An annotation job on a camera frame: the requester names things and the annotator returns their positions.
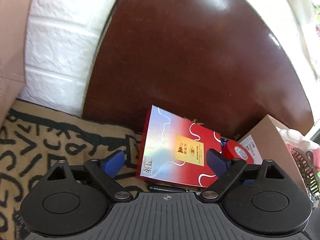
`holographic box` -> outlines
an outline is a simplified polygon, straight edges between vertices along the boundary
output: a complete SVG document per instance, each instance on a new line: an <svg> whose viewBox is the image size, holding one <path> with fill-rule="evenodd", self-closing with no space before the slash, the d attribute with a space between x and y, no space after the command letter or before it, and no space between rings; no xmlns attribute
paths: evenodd
<svg viewBox="0 0 320 240"><path fill-rule="evenodd" d="M144 125L137 177L208 187L217 179L207 164L208 149L221 152L220 134L152 106Z"/></svg>

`white label on cardboard box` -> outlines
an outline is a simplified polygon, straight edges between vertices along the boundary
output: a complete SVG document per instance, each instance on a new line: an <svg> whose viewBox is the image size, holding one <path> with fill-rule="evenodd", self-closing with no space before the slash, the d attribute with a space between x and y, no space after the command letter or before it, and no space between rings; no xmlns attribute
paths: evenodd
<svg viewBox="0 0 320 240"><path fill-rule="evenodd" d="M143 157L141 173L145 173L148 175L152 174L152 158L148 156Z"/></svg>
<svg viewBox="0 0 320 240"><path fill-rule="evenodd" d="M244 139L240 144L250 153L253 158L254 164L262 164L260 152L251 135Z"/></svg>

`roll of electrical tape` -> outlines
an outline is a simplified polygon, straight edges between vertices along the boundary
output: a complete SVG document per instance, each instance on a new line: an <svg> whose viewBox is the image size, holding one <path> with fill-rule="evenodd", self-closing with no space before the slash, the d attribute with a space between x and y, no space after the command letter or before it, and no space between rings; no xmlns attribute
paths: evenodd
<svg viewBox="0 0 320 240"><path fill-rule="evenodd" d="M248 164L254 164L253 158L249 154L249 152L236 141L229 140L225 147L222 149L222 155L225 156L228 160L241 158Z"/></svg>

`dark brown wooden board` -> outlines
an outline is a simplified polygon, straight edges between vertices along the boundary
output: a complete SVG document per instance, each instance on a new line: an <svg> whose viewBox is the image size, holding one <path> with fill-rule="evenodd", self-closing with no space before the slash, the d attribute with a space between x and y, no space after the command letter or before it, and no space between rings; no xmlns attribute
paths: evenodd
<svg viewBox="0 0 320 240"><path fill-rule="evenodd" d="M83 118L142 131L154 104L229 138L266 114L304 134L310 105L274 39L245 0L118 0Z"/></svg>

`printed label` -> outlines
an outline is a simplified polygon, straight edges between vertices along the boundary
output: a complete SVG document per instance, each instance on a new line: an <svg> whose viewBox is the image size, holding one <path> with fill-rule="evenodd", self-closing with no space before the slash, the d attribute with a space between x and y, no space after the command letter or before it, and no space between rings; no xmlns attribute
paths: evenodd
<svg viewBox="0 0 320 240"><path fill-rule="evenodd" d="M149 174L151 175L152 173L152 158L145 156L143 158L142 162L142 170L141 173Z"/></svg>
<svg viewBox="0 0 320 240"><path fill-rule="evenodd" d="M236 151L237 155L238 155L241 159L244 159L244 160L247 160L247 159L248 159L247 154L246 154L245 151L242 150L240 147L236 146L236 147L235 147L235 151Z"/></svg>
<svg viewBox="0 0 320 240"><path fill-rule="evenodd" d="M240 144L250 153L254 164L262 164L261 155L251 135L244 139Z"/></svg>
<svg viewBox="0 0 320 240"><path fill-rule="evenodd" d="M187 163L204 166L204 145L202 142L177 134L174 158Z"/></svg>

